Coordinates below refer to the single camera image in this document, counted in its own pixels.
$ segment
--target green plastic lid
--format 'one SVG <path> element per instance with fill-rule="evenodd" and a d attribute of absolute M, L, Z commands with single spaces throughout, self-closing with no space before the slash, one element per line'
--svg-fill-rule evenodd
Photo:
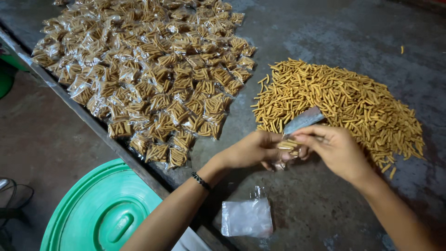
<path fill-rule="evenodd" d="M 124 161 L 107 162 L 64 196 L 40 250 L 119 250 L 161 201 Z"/>

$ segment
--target black bracelet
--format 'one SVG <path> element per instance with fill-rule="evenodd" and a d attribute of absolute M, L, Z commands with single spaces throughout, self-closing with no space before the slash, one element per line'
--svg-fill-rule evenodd
<path fill-rule="evenodd" d="M 198 183 L 200 183 L 204 188 L 206 188 L 207 191 L 211 190 L 211 187 L 208 183 L 206 183 L 200 176 L 198 176 L 197 172 L 192 172 L 192 177 L 197 180 Z"/>

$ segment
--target concrete surface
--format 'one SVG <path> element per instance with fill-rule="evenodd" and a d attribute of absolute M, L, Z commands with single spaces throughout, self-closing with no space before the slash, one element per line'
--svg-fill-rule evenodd
<path fill-rule="evenodd" d="M 65 193 L 93 168 L 117 156 L 50 88 L 38 87 L 24 72 L 0 99 L 0 131 L 0 177 L 35 189 L 23 208 L 31 226 L 10 220 L 6 228 L 18 251 L 39 250 Z M 28 195 L 26 188 L 18 187 L 18 199 Z"/>
<path fill-rule="evenodd" d="M 192 169 L 198 170 L 215 153 L 256 128 L 249 106 L 260 89 L 256 82 L 270 73 L 268 63 L 291 57 L 345 67 L 388 85 L 397 99 L 415 108 L 423 124 L 427 161 L 399 161 L 390 184 L 436 233 L 441 233 L 446 223 L 446 121 L 442 116 L 446 109 L 445 19 L 383 0 L 229 2 L 234 11 L 246 13 L 237 34 L 259 48 L 254 56 L 258 67 L 231 105 L 221 139 L 200 139 L 195 144 Z M 31 49 L 43 37 L 38 33 L 40 21 L 56 16 L 60 10 L 50 3 L 6 0 L 0 3 L 0 19 Z M 53 125 L 57 130 L 48 137 L 72 137 L 72 132 L 57 123 L 60 122 Z M 40 140 L 53 143 L 47 137 Z M 55 156 L 68 163 L 64 155 Z M 189 177 L 191 169 L 157 172 L 177 187 Z M 268 239 L 230 238 L 241 250 L 392 249 L 366 201 L 317 157 L 286 172 L 270 173 L 258 168 L 233 172 L 215 189 L 200 214 L 218 229 L 221 201 L 248 199 L 256 185 L 265 187 L 271 201 L 275 232 Z"/>

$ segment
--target concrete table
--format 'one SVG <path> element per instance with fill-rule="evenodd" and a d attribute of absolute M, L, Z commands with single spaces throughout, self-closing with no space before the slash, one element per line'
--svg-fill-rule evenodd
<path fill-rule="evenodd" d="M 446 97 L 445 19 L 425 10 L 381 0 L 229 2 L 233 11 L 246 13 L 243 26 L 236 34 L 259 48 L 254 55 L 258 63 L 254 76 L 232 103 L 220 140 L 201 138 L 195 143 L 191 169 L 167 172 L 131 160 L 130 166 L 145 167 L 137 172 L 143 180 L 158 187 L 154 190 L 164 198 L 166 191 L 181 185 L 191 171 L 198 170 L 211 156 L 255 130 L 255 118 L 249 106 L 254 104 L 253 97 L 260 90 L 257 81 L 271 72 L 267 64 L 288 57 L 300 58 L 368 75 L 388 85 L 397 99 L 416 110 L 416 117 L 423 124 L 427 161 L 399 158 L 395 178 L 389 182 L 423 220 L 435 230 L 441 229 L 446 222 L 446 119 L 442 116 L 446 110 L 443 101 Z M 51 0 L 4 0 L 0 3 L 0 20 L 31 51 L 44 35 L 39 33 L 41 21 L 58 16 L 62 10 L 51 3 Z M 99 126 L 95 131 L 100 134 L 100 130 Z M 119 145 L 114 147 L 118 154 L 125 154 Z M 164 188 L 154 185 L 156 181 Z M 215 227 L 210 232 L 219 235 L 221 202 L 248 199 L 255 186 L 264 187 L 271 201 L 275 232 L 268 239 L 222 238 L 224 243 L 230 241 L 226 243 L 229 248 L 392 248 L 366 201 L 351 185 L 332 174 L 317 156 L 285 172 L 271 173 L 262 167 L 233 171 L 199 211 L 202 222 Z"/>

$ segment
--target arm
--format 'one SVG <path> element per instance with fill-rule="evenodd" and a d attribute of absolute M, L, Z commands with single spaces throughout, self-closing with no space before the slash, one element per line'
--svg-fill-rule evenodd
<path fill-rule="evenodd" d="M 438 250 L 415 213 L 372 170 L 348 130 L 312 125 L 293 136 L 317 152 L 331 171 L 364 196 L 399 250 Z"/>
<path fill-rule="evenodd" d="M 197 174 L 213 188 L 233 168 L 249 167 L 270 159 L 290 159 L 289 154 L 275 148 L 281 139 L 280 134 L 253 132 L 212 157 Z M 189 178 L 156 207 L 121 250 L 172 249 L 208 194 L 195 179 Z"/>

